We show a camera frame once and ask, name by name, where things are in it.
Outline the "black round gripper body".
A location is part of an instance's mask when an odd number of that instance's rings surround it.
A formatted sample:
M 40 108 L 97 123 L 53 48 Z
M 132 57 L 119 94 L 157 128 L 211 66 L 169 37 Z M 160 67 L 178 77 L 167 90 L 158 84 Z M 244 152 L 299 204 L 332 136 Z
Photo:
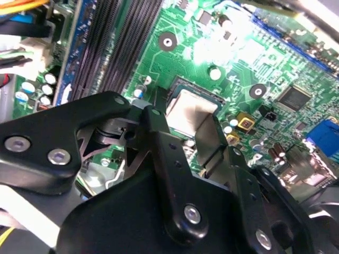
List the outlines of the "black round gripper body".
M 246 244 L 224 187 L 194 179 L 209 219 L 207 235 L 192 246 L 165 230 L 154 173 L 146 170 L 76 207 L 65 219 L 57 253 L 260 253 Z

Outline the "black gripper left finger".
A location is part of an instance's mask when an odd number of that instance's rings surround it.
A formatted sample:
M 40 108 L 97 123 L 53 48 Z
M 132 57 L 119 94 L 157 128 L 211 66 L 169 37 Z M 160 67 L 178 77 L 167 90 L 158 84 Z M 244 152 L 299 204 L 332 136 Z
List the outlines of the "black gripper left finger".
M 82 162 L 112 144 L 133 156 L 132 176 L 151 156 L 165 228 L 174 240 L 200 240 L 208 219 L 193 193 L 178 138 L 157 106 L 131 105 L 103 92 L 1 124 L 1 208 L 41 240 L 56 240 L 60 226 L 18 193 L 42 195 L 71 190 Z

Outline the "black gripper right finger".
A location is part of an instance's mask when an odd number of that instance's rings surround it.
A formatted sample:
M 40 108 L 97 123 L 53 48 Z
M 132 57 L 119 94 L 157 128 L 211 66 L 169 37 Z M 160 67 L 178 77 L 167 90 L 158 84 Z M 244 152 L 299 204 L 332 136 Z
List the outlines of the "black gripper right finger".
M 195 134 L 203 178 L 232 193 L 232 221 L 247 252 L 317 253 L 310 218 L 266 168 L 251 169 L 227 143 L 218 119 L 208 114 Z

